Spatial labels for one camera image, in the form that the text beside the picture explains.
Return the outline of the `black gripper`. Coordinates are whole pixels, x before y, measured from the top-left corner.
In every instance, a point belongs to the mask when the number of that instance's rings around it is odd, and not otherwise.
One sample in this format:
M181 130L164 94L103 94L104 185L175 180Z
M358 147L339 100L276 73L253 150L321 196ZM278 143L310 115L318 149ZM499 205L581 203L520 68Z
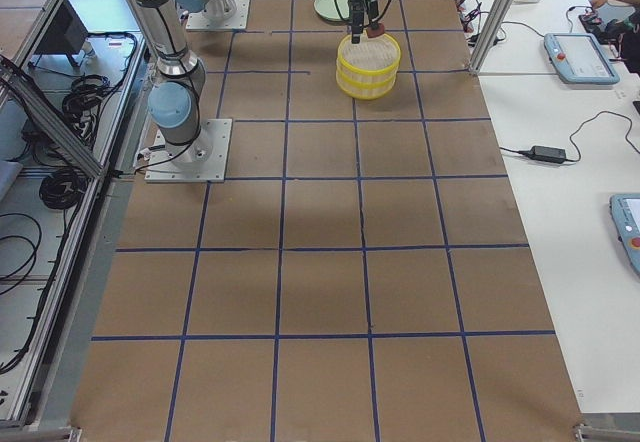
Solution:
M359 44L365 20L368 20L367 29L378 29L378 0L348 0L348 7L351 43Z

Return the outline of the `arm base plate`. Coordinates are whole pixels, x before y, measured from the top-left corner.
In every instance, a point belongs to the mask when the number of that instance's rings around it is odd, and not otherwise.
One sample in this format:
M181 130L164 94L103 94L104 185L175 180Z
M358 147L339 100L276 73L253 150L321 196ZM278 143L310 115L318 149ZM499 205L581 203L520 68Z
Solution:
M220 32L245 30L251 0L210 0L201 12L190 13L186 30Z
M160 130L155 143L164 148L151 154L144 179L148 183L224 182L233 121L207 119L199 137L184 151L165 142Z

